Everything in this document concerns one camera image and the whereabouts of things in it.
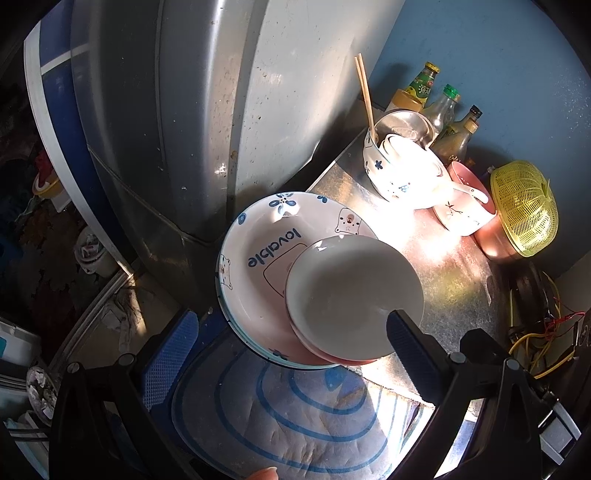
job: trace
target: blue flower pattern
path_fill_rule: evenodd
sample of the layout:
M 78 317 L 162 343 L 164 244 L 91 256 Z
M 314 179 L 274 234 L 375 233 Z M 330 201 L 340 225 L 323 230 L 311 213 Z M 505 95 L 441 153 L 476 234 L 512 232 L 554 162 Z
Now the blue flower pattern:
M 284 205 L 287 204 L 290 207 L 293 207 L 296 205 L 296 201 L 295 200 L 288 200 L 289 197 L 291 197 L 293 195 L 293 193 L 278 193 L 276 196 L 279 197 L 279 200 L 272 200 L 269 202 L 269 207 L 278 207 L 277 208 L 277 213 L 279 213 L 280 215 L 283 213 L 284 210 Z

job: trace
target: blue mat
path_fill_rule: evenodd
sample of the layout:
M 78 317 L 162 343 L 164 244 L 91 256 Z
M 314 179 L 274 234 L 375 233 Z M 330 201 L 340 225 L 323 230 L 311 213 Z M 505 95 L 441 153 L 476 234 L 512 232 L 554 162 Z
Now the blue mat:
M 225 332 L 184 373 L 171 415 L 191 450 L 233 478 L 276 466 L 282 480 L 378 480 L 422 429 L 408 428 L 416 407 L 342 367 L 278 367 Z

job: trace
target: bottle cap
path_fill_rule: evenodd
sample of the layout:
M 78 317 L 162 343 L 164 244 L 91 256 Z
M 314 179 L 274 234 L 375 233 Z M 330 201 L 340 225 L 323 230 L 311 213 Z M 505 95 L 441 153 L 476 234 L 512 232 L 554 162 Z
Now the bottle cap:
M 482 115 L 482 112 L 476 105 L 472 105 L 470 107 L 470 113 L 476 118 L 480 118 L 480 116 Z
M 445 85 L 443 89 L 443 95 L 445 95 L 448 98 L 451 98 L 452 100 L 455 100 L 457 90 L 448 83 L 447 85 Z
M 472 118 L 469 118 L 464 123 L 464 128 L 472 134 L 478 130 L 478 123 L 475 120 L 472 120 Z
M 425 62 L 425 66 L 429 69 L 434 71 L 435 73 L 439 73 L 441 70 L 439 70 L 439 67 L 437 65 L 434 65 L 433 63 L 431 63 L 430 61 Z

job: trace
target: refrigerator door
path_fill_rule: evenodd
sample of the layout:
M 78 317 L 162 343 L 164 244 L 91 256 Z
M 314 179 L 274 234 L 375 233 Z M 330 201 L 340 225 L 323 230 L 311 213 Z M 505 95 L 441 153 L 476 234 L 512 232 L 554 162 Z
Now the refrigerator door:
M 338 134 L 359 93 L 352 57 L 371 73 L 403 2 L 75 1 L 91 156 L 138 255 L 184 305 L 215 302 L 229 223 Z

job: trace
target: steel countertop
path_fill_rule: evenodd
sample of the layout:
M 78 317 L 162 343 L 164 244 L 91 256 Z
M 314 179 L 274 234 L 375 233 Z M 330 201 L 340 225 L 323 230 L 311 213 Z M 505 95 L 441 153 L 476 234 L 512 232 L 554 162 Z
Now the steel countertop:
M 419 327 L 447 352 L 459 350 L 462 336 L 482 328 L 503 343 L 508 296 L 498 265 L 490 262 L 474 239 L 448 231 L 432 209 L 408 210 L 374 189 L 363 168 L 365 131 L 308 189 L 353 210 L 377 237 L 401 252 L 423 286 L 425 309 Z M 396 356 L 352 368 L 367 380 L 421 401 Z

